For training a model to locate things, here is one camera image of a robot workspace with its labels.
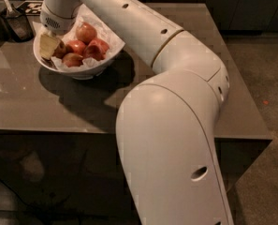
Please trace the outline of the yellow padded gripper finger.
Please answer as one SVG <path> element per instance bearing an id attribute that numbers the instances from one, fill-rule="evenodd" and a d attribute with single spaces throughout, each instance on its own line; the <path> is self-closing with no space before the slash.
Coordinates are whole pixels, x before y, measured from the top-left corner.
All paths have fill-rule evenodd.
<path id="1" fill-rule="evenodd" d="M 61 39 L 53 33 L 42 33 L 39 40 L 39 54 L 43 59 L 50 60 L 55 50 L 61 43 Z"/>

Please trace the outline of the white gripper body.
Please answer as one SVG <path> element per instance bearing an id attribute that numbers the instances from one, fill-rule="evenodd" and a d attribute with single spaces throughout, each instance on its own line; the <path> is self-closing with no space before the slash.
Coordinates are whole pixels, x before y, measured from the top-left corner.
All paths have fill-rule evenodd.
<path id="1" fill-rule="evenodd" d="M 43 4 L 40 12 L 40 21 L 49 31 L 56 35 L 64 35 L 72 29 L 76 18 L 61 18 L 51 13 L 46 5 Z"/>

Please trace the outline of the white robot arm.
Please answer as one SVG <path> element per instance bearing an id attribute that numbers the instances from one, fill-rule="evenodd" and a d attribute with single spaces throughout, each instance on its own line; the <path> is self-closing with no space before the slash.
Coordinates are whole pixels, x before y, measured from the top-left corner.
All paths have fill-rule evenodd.
<path id="1" fill-rule="evenodd" d="M 124 98 L 116 138 L 142 225 L 234 225 L 214 126 L 227 99 L 222 60 L 177 23 L 138 0 L 44 0 L 40 20 L 70 30 L 87 6 L 154 76 Z"/>

